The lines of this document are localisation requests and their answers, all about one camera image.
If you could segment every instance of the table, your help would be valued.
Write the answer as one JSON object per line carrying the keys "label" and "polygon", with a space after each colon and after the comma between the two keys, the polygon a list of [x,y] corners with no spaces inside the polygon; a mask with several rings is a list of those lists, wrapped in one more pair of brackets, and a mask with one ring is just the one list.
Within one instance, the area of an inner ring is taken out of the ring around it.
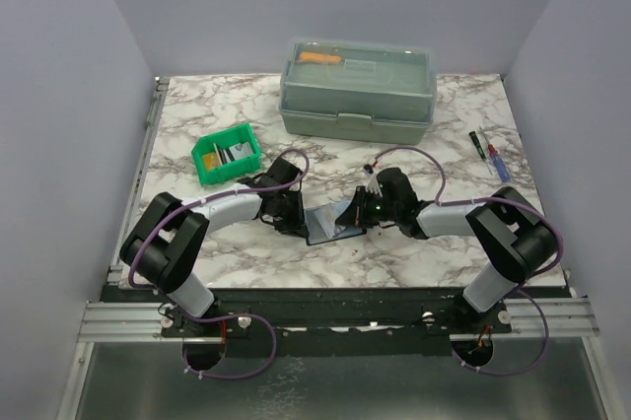
{"label": "table", "polygon": [[[198,138],[249,122],[263,153],[262,169],[284,149],[305,150],[312,159],[303,194],[305,207],[351,198],[366,183],[362,166],[386,144],[291,135],[278,112],[279,75],[221,75],[171,78],[140,192],[139,216],[159,192],[178,198],[202,196],[228,186],[202,188],[190,151]],[[498,75],[443,75],[434,124],[420,146],[441,162],[448,176],[443,199],[491,195],[501,187],[467,135],[482,127],[502,154],[511,185],[541,208],[504,87]],[[399,166],[419,199],[433,199],[440,179],[416,153],[399,151],[381,167]],[[306,246],[258,221],[237,223],[206,237],[194,273],[208,287],[459,287],[488,259],[475,238],[416,241],[397,228],[373,229],[364,237]],[[127,288],[124,266],[121,288]],[[530,281],[564,286],[560,267]]]}

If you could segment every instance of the gray floor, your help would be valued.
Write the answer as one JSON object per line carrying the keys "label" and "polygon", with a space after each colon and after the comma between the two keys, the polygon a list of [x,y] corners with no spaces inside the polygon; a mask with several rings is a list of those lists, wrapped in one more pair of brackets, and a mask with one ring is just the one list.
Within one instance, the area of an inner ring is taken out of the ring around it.
{"label": "gray floor", "polygon": [[[526,364],[540,342],[503,341],[490,366]],[[280,358],[248,381],[183,374],[178,346],[100,345],[81,419],[604,419],[579,339],[554,341],[535,372],[493,379],[452,358]],[[245,370],[255,360],[231,361]]]}

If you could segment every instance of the metal frame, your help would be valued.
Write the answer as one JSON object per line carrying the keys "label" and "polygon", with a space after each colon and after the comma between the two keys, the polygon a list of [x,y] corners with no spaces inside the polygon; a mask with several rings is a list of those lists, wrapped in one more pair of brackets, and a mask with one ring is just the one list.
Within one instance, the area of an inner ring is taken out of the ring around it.
{"label": "metal frame", "polygon": [[[112,255],[107,285],[118,285],[122,265],[118,259],[120,247],[133,215],[138,209],[140,190],[144,185],[151,149],[157,134],[157,124],[165,103],[168,78],[158,78],[156,91],[147,114],[146,134],[136,169],[136,178],[130,190],[123,221]],[[541,304],[553,337],[581,337],[585,345],[589,366],[592,369],[596,390],[603,409],[610,420],[625,420],[626,414],[598,338],[596,318],[588,299],[536,299]],[[162,316],[158,314],[159,303],[89,303],[78,335],[73,362],[66,388],[58,410],[57,420],[76,418],[84,384],[88,374],[94,343],[109,342],[178,342],[219,343],[221,338],[163,338]],[[512,333],[494,335],[495,339],[537,338],[543,334],[539,313],[527,300],[506,301],[511,317]],[[451,340],[470,339],[477,336],[453,335]]]}

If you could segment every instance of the robotic arm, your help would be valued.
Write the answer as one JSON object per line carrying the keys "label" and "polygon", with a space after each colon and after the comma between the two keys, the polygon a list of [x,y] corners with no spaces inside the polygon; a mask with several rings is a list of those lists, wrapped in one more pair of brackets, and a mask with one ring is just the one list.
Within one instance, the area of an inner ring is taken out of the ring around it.
{"label": "robotic arm", "polygon": [[[276,231],[309,240],[300,189],[285,188],[266,193],[239,193],[240,189],[269,188],[294,181],[301,170],[282,157],[254,178],[231,187],[234,195],[212,199],[181,211],[164,230],[176,230],[169,238],[158,235],[142,254],[137,272],[193,316],[206,314],[215,301],[192,267],[207,233],[238,221],[260,219]],[[554,235],[527,211],[499,202],[439,206],[418,200],[407,176],[399,168],[381,171],[378,191],[358,186],[348,208],[335,220],[338,227],[365,234],[380,222],[393,222],[407,237],[427,240],[454,235],[475,236],[489,256],[489,264],[463,291],[455,303],[456,318],[466,323],[480,317],[530,277],[556,250]],[[495,195],[530,206],[513,188]],[[149,234],[189,200],[168,193],[157,195],[121,247],[120,258],[132,264]]]}

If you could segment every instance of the green basket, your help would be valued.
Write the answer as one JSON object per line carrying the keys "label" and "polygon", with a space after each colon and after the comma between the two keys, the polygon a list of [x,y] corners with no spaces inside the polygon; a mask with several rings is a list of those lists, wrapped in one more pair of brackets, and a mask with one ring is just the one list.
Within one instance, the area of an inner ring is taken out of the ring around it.
{"label": "green basket", "polygon": [[[204,163],[202,162],[202,156],[215,152],[215,144],[222,149],[227,149],[235,144],[245,142],[249,143],[252,148],[253,154],[251,156],[229,162],[212,171],[206,172]],[[256,142],[256,137],[254,137],[254,132],[248,123],[202,137],[197,141],[190,155],[193,157],[193,161],[195,161],[199,183],[202,186],[223,183],[231,178],[256,172],[260,169],[260,148]]]}

